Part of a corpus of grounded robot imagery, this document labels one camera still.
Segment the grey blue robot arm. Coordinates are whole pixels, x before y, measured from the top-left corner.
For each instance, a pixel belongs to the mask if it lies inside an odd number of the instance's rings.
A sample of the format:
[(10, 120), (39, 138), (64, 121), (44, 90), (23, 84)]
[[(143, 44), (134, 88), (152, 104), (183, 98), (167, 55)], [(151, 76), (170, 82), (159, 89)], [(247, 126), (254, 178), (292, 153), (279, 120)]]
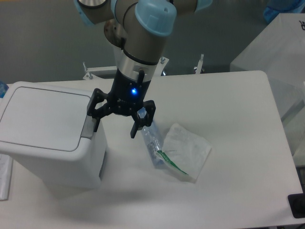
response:
[(114, 20), (122, 32), (115, 36), (122, 57), (109, 93), (95, 89), (87, 115), (97, 130), (100, 120), (110, 114), (131, 116), (131, 138), (150, 126), (156, 110), (145, 95), (167, 38), (178, 15), (195, 13), (211, 5), (209, 0), (77, 0), (75, 7), (87, 25)]

